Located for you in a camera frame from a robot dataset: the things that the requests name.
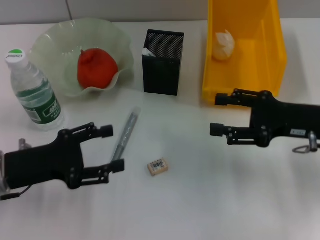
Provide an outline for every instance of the gray wall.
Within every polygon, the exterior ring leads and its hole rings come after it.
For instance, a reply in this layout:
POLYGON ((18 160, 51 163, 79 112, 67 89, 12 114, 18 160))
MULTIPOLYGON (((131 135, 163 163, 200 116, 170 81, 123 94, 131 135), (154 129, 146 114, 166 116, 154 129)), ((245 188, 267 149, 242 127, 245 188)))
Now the gray wall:
MULTIPOLYGON (((278 0, 278 5, 281 18, 320 18, 320 0, 278 0)), ((207 0, 0 0, 0 24, 83 17, 112 22, 205 20, 207 0)))

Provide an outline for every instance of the red fruit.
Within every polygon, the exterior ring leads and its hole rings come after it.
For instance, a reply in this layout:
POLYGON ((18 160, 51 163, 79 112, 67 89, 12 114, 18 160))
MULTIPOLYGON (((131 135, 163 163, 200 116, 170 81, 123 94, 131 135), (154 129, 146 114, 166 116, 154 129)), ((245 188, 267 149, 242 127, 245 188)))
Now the red fruit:
POLYGON ((117 72, 116 61, 106 51, 99 48, 81 50, 77 78, 84 89, 88 87, 105 89, 117 72))

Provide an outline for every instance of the bottle label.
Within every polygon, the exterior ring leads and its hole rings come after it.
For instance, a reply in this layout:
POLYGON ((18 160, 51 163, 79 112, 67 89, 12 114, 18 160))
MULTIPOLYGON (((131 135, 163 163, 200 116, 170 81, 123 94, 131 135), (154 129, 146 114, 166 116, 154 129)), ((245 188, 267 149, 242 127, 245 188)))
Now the bottle label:
POLYGON ((52 95, 49 101, 41 106, 23 107, 31 120, 36 124, 49 124, 56 120, 61 113, 61 107, 55 94, 52 95))

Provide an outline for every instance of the cable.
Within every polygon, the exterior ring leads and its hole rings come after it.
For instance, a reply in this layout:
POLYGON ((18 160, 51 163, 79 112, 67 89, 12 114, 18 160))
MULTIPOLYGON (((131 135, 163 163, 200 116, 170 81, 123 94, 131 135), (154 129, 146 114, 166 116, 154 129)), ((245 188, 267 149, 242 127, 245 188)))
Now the cable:
POLYGON ((22 192, 10 193, 10 194, 6 194, 6 195, 2 195, 2 196, 0 196, 0 201, 4 201, 4 200, 8 200, 8 199, 19 198, 22 194, 24 194, 26 191, 28 191, 31 187, 32 187, 32 185, 28 186, 28 187, 27 187, 25 190, 23 190, 22 192))

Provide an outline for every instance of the white object in bin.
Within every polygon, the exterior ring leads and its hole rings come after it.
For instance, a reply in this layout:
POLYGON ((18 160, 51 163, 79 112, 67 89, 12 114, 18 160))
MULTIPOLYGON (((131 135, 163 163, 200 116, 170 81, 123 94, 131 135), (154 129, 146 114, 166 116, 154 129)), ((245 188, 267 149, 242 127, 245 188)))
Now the white object in bin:
POLYGON ((224 61, 231 57, 235 49, 235 40, 230 32, 225 30, 225 33, 216 33, 213 41, 212 55, 215 59, 224 61))
POLYGON ((149 57, 155 57, 155 55, 152 52, 150 52, 150 50, 148 48, 142 49, 142 55, 149 56, 149 57))

